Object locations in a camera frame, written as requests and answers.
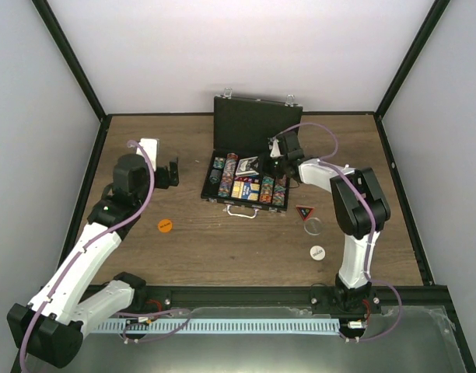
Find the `blue white card deck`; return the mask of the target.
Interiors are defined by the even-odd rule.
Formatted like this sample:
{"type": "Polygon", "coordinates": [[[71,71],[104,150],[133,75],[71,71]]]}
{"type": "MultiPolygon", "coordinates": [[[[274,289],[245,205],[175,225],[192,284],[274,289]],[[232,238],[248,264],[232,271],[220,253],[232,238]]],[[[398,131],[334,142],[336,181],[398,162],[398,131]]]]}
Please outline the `blue white card deck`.
{"type": "Polygon", "coordinates": [[[258,156],[240,159],[237,163],[235,176],[256,176],[259,174],[260,159],[258,156]]]}

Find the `red black triangular token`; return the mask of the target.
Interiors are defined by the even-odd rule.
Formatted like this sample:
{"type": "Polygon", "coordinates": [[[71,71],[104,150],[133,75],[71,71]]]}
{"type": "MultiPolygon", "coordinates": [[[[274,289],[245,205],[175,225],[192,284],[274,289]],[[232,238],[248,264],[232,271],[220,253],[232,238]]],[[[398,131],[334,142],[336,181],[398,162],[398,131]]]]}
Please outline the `red black triangular token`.
{"type": "Polygon", "coordinates": [[[298,212],[299,216],[303,221],[307,221],[313,215],[315,208],[314,207],[307,207],[307,206],[296,206],[296,211],[298,212]]]}

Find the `black poker chip case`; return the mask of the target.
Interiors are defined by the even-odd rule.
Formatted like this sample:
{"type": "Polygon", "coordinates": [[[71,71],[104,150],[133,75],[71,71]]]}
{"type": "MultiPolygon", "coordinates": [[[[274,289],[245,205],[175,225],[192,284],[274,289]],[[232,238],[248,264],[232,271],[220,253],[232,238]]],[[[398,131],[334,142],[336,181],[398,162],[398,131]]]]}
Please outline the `black poker chip case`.
{"type": "Polygon", "coordinates": [[[214,97],[213,101],[213,149],[201,190],[201,199],[211,203],[223,204],[229,216],[254,219],[259,211],[285,213],[288,209],[291,180],[287,178],[287,191],[283,206],[259,201],[241,200],[231,197],[219,197],[219,183],[212,184],[209,175],[214,169],[214,157],[224,157],[235,153],[239,159],[258,156],[260,159],[260,185],[267,175],[267,158],[270,154],[268,140],[283,131],[295,131],[292,126],[298,124],[303,115],[303,108],[292,101],[276,102],[261,99],[233,96],[227,89],[214,97]]]}

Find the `orange round button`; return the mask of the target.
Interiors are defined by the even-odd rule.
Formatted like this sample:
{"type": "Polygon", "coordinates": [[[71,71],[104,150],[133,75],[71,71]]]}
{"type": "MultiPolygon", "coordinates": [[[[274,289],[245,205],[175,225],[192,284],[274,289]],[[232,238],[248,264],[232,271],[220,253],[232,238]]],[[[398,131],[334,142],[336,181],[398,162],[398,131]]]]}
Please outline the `orange round button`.
{"type": "Polygon", "coordinates": [[[159,221],[157,228],[162,233],[168,233],[173,229],[173,222],[170,219],[162,219],[159,221]]]}

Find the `blue yellow card deck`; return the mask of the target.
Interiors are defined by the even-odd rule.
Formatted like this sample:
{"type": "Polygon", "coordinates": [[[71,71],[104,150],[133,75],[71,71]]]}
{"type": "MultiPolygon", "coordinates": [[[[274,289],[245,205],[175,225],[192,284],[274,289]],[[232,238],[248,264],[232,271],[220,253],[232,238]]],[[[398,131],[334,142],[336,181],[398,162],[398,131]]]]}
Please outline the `blue yellow card deck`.
{"type": "Polygon", "coordinates": [[[235,180],[231,197],[241,200],[258,201],[261,185],[259,183],[235,180]]]}

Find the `clear round plastic disc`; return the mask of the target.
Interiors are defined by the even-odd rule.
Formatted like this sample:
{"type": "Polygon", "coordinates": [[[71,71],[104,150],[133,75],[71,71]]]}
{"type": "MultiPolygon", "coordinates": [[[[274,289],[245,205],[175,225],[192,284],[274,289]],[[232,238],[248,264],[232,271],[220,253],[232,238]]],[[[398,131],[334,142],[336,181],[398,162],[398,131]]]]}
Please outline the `clear round plastic disc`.
{"type": "Polygon", "coordinates": [[[308,235],[317,236],[323,230],[323,223],[319,218],[308,218],[304,221],[303,227],[308,235]]]}

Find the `white dealer button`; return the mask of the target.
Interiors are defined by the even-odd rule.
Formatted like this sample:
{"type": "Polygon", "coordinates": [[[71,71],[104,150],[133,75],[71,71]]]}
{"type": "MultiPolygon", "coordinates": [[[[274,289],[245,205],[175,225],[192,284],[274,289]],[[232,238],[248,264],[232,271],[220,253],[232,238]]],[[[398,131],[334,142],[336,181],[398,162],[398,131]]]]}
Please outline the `white dealer button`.
{"type": "Polygon", "coordinates": [[[310,256],[313,260],[321,261],[326,256],[326,253],[322,246],[312,246],[310,248],[310,256]]]}

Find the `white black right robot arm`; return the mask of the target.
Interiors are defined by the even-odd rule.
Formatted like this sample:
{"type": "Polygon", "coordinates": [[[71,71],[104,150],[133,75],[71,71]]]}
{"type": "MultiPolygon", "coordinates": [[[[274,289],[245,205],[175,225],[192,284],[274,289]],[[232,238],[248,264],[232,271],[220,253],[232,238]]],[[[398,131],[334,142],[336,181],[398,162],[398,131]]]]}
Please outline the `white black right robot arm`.
{"type": "Polygon", "coordinates": [[[342,264],[335,277],[334,302],[354,312],[371,289],[370,267],[380,232],[390,219],[390,205],[373,169],[336,166],[323,158],[308,159],[295,131],[268,140],[269,166],[276,176],[329,192],[339,228],[344,233],[342,264]]]}

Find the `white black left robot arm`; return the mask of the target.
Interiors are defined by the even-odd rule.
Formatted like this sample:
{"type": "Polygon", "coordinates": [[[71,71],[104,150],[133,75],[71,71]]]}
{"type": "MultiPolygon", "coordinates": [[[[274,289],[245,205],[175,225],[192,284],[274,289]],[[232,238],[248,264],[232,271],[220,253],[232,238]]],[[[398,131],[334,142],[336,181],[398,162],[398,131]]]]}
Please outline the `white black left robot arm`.
{"type": "Polygon", "coordinates": [[[154,189],[179,183],[177,159],[155,166],[153,156],[141,152],[122,155],[113,180],[103,189],[87,218],[79,240],[54,276],[27,305],[15,303],[7,314],[19,349],[19,367],[33,355],[63,368],[79,352],[82,342],[99,324],[118,312],[142,312],[148,304],[146,282],[121,272],[84,299],[86,289],[108,256],[140,219],[154,189]]]}

